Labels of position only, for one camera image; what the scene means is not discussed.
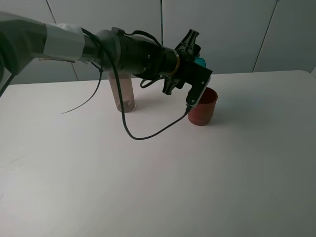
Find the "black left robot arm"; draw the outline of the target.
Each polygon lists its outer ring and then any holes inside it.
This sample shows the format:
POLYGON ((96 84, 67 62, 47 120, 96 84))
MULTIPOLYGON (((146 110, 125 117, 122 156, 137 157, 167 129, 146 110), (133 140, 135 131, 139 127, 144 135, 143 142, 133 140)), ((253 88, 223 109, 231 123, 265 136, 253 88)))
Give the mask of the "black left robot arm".
POLYGON ((190 30, 175 49, 144 31, 119 28, 91 34, 71 24, 45 24, 8 12, 0 14, 0 68, 18 75, 34 59, 98 63, 146 80, 165 76, 163 92, 188 83, 200 94, 212 71, 195 62, 198 32, 190 30))

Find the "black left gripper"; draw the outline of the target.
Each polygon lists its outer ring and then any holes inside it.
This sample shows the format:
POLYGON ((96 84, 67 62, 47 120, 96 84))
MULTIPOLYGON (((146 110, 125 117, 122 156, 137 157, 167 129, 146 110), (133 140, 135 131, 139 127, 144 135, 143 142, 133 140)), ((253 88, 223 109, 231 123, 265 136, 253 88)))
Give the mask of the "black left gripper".
POLYGON ((190 29, 175 49, 165 48, 161 74, 165 75, 163 93, 170 95, 174 88, 181 89, 194 79, 208 79, 212 71, 195 63, 201 47, 196 44, 199 32, 190 29))

